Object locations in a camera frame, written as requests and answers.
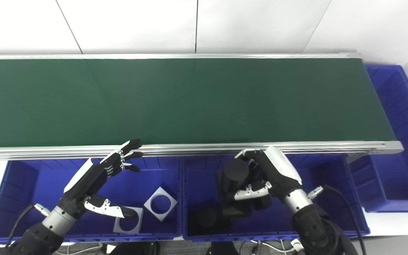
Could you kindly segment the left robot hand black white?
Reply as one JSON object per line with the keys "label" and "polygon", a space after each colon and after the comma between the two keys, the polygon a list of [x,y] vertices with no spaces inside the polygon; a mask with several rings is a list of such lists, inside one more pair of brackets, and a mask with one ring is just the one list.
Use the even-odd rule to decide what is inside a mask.
{"label": "left robot hand black white", "polygon": [[92,158],[86,160],[65,187],[64,195],[57,203],[60,210],[80,219],[86,212],[86,199],[96,195],[108,178],[123,170],[140,171],[138,166],[127,161],[143,156],[142,152],[137,151],[141,146],[140,139],[129,140],[97,163],[93,162]]}

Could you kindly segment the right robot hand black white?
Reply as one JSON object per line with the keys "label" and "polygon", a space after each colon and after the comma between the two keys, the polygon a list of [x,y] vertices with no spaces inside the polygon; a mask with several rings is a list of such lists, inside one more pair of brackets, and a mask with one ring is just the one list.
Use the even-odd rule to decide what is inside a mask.
{"label": "right robot hand black white", "polygon": [[236,158],[256,163],[264,173],[265,180],[263,187],[258,190],[254,190],[250,184],[246,190],[236,191],[230,196],[234,200],[254,199],[270,194],[280,199],[292,214],[313,203],[302,188],[298,171],[277,147],[270,146],[265,150],[244,149]]}

